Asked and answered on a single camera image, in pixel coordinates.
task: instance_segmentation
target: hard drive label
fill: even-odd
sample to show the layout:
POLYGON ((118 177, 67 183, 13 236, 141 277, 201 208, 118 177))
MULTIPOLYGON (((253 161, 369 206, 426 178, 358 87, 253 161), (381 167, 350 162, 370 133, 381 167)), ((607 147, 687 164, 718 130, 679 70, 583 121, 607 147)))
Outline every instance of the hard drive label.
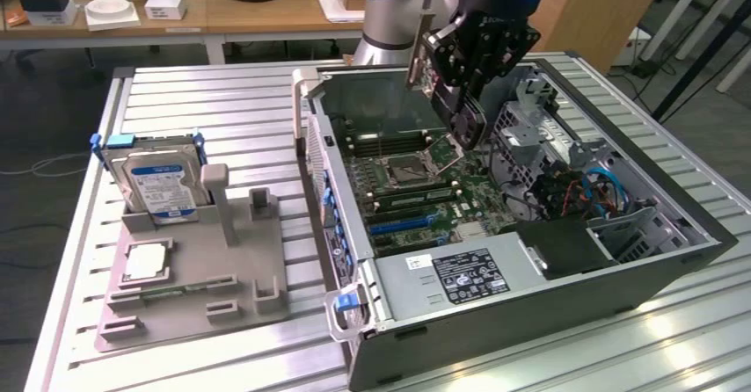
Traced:
POLYGON ((510 291, 489 249, 435 258, 434 268, 453 304, 510 291))
POLYGON ((178 217, 195 212, 191 189, 181 182, 186 177, 181 165, 145 166, 131 174, 151 214, 178 217))

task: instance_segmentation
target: wooden desk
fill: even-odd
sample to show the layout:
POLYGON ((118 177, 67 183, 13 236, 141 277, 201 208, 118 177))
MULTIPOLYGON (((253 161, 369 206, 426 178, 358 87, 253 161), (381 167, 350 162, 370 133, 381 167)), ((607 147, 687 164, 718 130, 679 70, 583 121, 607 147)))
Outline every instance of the wooden desk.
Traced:
MULTIPOLYGON (((75 0, 86 5, 91 0, 75 0)), ((0 32, 0 49, 126 47, 203 44, 210 64, 225 64, 222 46, 233 41, 359 38, 362 24, 329 22, 318 0, 274 0, 263 4, 235 0, 187 0, 183 20, 150 20, 145 1, 135 1, 142 25, 90 32, 83 10, 66 27, 21 25, 0 32)), ((18 0, 7 7, 18 6, 18 0)))
POLYGON ((318 0, 243 3, 207 0, 210 33, 274 33, 361 30, 362 23, 331 23, 318 0))
POLYGON ((535 51, 575 51, 603 74, 653 0, 542 0, 531 26, 535 51))
MULTIPOLYGON (((41 27, 30 24, 9 27, 7 31, 0 35, 3 39, 19 38, 46 38, 46 37, 71 37, 71 38, 111 38, 119 36, 154 36, 170 35, 173 33, 185 33, 186 29, 191 29, 193 33, 205 33, 207 31, 207 6, 206 0, 187 0, 189 11, 183 20, 151 20, 146 16, 143 6, 146 1, 134 1, 139 12, 142 25, 138 27, 126 27, 123 29, 105 30, 101 32, 90 32, 86 24, 86 15, 83 6, 93 0, 74 0, 82 9, 75 20, 75 24, 61 27, 41 27)), ((11 6, 19 6, 18 0, 11 2, 11 6)))

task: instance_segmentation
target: aluminum table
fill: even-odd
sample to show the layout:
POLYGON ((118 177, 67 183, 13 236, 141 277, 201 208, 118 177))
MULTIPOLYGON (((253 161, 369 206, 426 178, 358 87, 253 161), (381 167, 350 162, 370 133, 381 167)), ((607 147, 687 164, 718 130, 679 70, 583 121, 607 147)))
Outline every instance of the aluminum table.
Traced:
MULTIPOLYGON (((379 390, 744 388, 751 384, 751 202, 582 59, 534 56, 571 80, 741 243, 638 309, 379 390)), ((262 185, 279 196, 293 316, 209 338, 110 353, 94 349, 123 201, 93 158, 27 391, 347 390, 346 358, 327 333, 323 275, 293 149, 291 72, 329 64, 341 62, 117 72, 101 134, 171 134, 201 127, 210 162, 231 169, 230 197, 262 185)), ((559 101, 579 136, 597 136, 579 111, 559 101)))

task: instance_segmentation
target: white plastic item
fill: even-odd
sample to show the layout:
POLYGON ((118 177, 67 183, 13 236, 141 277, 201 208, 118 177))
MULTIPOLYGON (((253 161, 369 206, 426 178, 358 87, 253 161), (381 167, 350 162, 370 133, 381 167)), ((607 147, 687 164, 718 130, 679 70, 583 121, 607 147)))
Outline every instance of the white plastic item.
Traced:
POLYGON ((145 8, 154 20, 182 20, 186 15, 185 0, 149 0, 145 8))
POLYGON ((78 8, 74 0, 21 0, 33 25, 74 25, 78 8))
POLYGON ((642 50, 653 37, 638 27, 631 31, 630 39, 621 49, 621 54, 613 63, 613 67, 629 67, 634 64, 634 58, 642 54, 642 50))
POLYGON ((86 5, 86 22, 91 32, 142 25, 137 8, 126 0, 91 1, 86 5))

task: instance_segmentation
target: cable on floor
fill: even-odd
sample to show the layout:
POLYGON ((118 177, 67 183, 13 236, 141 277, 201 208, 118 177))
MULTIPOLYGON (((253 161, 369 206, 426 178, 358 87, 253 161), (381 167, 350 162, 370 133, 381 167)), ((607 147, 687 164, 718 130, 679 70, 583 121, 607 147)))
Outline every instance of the cable on floor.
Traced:
MULTIPOLYGON (((631 80, 630 77, 629 77, 629 71, 625 72, 625 73, 621 73, 621 74, 609 73, 606 76, 614 77, 614 78, 623 78, 623 80, 626 80, 626 82, 630 84, 631 89, 634 90, 634 93, 637 93, 639 91, 639 87, 637 87, 634 80, 631 80)), ((634 100, 642 103, 642 105, 645 106, 645 109, 649 111, 649 113, 653 113, 653 110, 649 107, 647 102, 645 102, 643 98, 635 98, 634 100)))
MULTIPOLYGON (((694 31, 694 29, 697 28, 698 24, 701 23, 702 19, 705 18, 705 16, 709 14, 709 12, 711 11, 711 9, 715 7, 715 4, 719 0, 714 0, 710 4, 710 6, 707 7, 707 12, 705 14, 702 14, 702 16, 698 17, 698 19, 694 21, 694 23, 691 23, 687 28, 685 29, 683 33, 678 36, 678 40, 675 40, 673 43, 669 44, 669 46, 666 47, 666 49, 663 50, 663 53, 661 55, 661 60, 659 60, 659 69, 663 69, 665 65, 669 63, 670 59, 673 58, 673 55, 677 53, 678 48, 681 47, 681 44, 683 43, 683 41, 686 40, 686 38, 689 37, 689 35, 691 34, 691 32, 694 31)), ((658 75, 659 70, 655 71, 653 73, 653 75, 649 77, 647 82, 645 83, 645 86, 642 87, 642 89, 639 90, 639 92, 637 93, 637 96, 634 98, 631 98, 631 100, 638 100, 642 96, 642 94, 645 93, 645 91, 647 90, 650 84, 653 83, 653 80, 655 79, 655 76, 658 75)))
POLYGON ((39 338, 0 338, 0 345, 29 345, 37 344, 39 338))
POLYGON ((702 83, 702 85, 699 87, 697 87, 697 89, 689 95, 689 97, 686 99, 683 99, 683 102, 681 102, 681 105, 678 105, 677 109, 674 109, 673 112, 669 115, 666 115, 666 118, 663 118, 663 120, 659 122, 661 124, 665 124, 666 122, 669 122, 669 120, 678 113, 681 108, 689 103, 689 100, 691 100, 697 96, 697 94, 702 91, 702 89, 705 89, 707 87, 707 85, 713 82, 713 80, 715 80, 717 76, 721 75, 721 73, 726 70, 726 68, 730 66, 730 64, 737 60, 738 56, 744 53, 744 51, 746 51, 746 48, 750 45, 751 45, 751 38, 749 38, 749 40, 746 41, 744 46, 737 50, 737 52, 730 57, 727 62, 723 64, 722 68, 715 72, 715 74, 713 74, 713 76, 706 80, 706 82, 702 83))
POLYGON ((0 171, 0 175, 13 176, 13 175, 35 174, 41 178, 67 177, 70 175, 85 172, 86 168, 82 168, 81 170, 75 170, 75 171, 57 172, 57 173, 41 172, 41 169, 46 168, 47 166, 53 165, 54 163, 57 163, 59 161, 65 161, 67 159, 75 159, 77 157, 89 157, 90 155, 91 155, 90 153, 67 153, 65 155, 59 155, 57 157, 50 157, 50 158, 43 159, 42 161, 34 163, 33 167, 29 170, 0 171))
MULTIPOLYGON (((58 228, 58 229, 62 229, 66 232, 70 231, 69 227, 66 227, 65 225, 61 225, 59 223, 41 222, 41 223, 30 223, 27 225, 19 225, 17 227, 3 229, 3 230, 0 230, 0 235, 9 234, 11 232, 25 231, 27 229, 39 229, 39 228, 58 228)), ((25 264, 15 263, 15 262, 0 261, 0 266, 13 267, 15 269, 29 269, 29 270, 50 269, 51 267, 58 266, 59 264, 61 264, 61 260, 46 263, 43 265, 25 265, 25 264)))

